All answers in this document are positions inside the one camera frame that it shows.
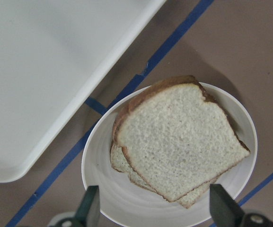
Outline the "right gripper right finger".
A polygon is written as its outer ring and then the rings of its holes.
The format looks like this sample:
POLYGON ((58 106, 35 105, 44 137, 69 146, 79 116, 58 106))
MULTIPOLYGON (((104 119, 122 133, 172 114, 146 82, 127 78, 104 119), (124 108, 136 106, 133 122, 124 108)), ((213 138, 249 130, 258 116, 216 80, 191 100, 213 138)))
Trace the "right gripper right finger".
POLYGON ((217 227, 273 227, 266 216, 245 213, 221 184, 210 185, 209 211, 217 227))

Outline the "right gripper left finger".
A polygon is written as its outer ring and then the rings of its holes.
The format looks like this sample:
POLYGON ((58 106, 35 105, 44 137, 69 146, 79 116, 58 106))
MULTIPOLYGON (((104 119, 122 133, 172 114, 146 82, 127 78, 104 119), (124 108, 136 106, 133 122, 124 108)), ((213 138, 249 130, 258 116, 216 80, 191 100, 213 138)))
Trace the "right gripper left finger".
POLYGON ((100 218, 99 186, 88 186, 83 199, 71 216, 60 214, 51 220, 49 227, 97 227, 100 218))

